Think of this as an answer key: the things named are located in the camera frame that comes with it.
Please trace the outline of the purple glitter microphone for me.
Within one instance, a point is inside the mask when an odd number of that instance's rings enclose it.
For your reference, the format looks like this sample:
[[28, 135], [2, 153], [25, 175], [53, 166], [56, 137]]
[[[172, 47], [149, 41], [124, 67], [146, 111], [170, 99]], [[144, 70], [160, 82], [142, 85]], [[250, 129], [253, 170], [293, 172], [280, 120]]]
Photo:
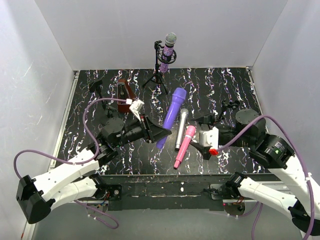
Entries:
[[176, 41], [177, 35], [174, 32], [170, 32], [165, 36], [165, 45], [161, 55], [162, 62], [160, 65], [160, 72], [163, 74], [167, 72], [169, 68], [169, 62], [171, 61]]

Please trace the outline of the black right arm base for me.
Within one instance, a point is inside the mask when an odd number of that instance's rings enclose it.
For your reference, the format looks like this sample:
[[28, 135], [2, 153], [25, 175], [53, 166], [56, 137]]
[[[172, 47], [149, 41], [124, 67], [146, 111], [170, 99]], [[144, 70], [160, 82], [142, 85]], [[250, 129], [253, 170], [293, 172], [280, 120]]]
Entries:
[[247, 177], [242, 173], [233, 174], [225, 183], [219, 187], [209, 187], [202, 190], [203, 193], [215, 199], [237, 199], [238, 201], [244, 197], [240, 194], [239, 188], [241, 183]]

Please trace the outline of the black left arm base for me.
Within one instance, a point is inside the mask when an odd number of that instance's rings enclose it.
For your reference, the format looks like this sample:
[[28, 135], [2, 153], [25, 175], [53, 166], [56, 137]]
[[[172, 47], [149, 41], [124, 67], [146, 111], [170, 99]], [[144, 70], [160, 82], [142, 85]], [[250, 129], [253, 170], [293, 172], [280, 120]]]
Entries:
[[119, 201], [122, 198], [122, 185], [114, 183], [106, 183], [103, 180], [98, 180], [96, 184], [97, 191], [95, 198], [104, 201]]

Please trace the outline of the purple plastic microphone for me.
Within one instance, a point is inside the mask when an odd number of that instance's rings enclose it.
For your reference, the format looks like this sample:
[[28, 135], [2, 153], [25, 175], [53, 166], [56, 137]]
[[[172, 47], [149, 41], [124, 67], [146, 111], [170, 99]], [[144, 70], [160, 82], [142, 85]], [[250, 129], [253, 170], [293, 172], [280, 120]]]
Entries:
[[163, 128], [167, 130], [171, 130], [176, 117], [180, 111], [182, 104], [184, 103], [187, 96], [187, 91], [184, 88], [177, 87], [172, 94], [171, 104], [169, 110], [165, 116]]

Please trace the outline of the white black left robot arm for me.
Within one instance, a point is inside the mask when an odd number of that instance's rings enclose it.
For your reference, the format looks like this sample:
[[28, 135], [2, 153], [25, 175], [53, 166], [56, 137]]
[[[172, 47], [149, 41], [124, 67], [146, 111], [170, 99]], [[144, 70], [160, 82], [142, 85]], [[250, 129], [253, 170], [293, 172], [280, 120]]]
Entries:
[[126, 124], [109, 118], [96, 138], [75, 157], [41, 175], [19, 178], [16, 200], [29, 224], [46, 218], [57, 207], [82, 198], [119, 197], [120, 185], [104, 183], [97, 174], [87, 176], [118, 156], [117, 148], [143, 139], [156, 143], [171, 130], [152, 122], [146, 115]]

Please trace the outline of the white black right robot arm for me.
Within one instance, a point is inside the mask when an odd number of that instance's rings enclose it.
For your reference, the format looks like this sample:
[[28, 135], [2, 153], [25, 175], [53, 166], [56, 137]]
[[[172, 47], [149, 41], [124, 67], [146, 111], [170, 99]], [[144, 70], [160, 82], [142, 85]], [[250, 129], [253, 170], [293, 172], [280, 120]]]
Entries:
[[309, 236], [320, 235], [320, 186], [308, 173], [305, 163], [289, 138], [283, 139], [266, 131], [267, 115], [242, 109], [235, 115], [235, 127], [221, 123], [222, 117], [207, 114], [195, 119], [201, 126], [198, 142], [192, 142], [205, 160], [228, 147], [248, 148], [249, 156], [278, 177], [291, 194], [258, 183], [235, 172], [219, 188], [207, 189], [212, 196], [250, 198], [290, 218]]

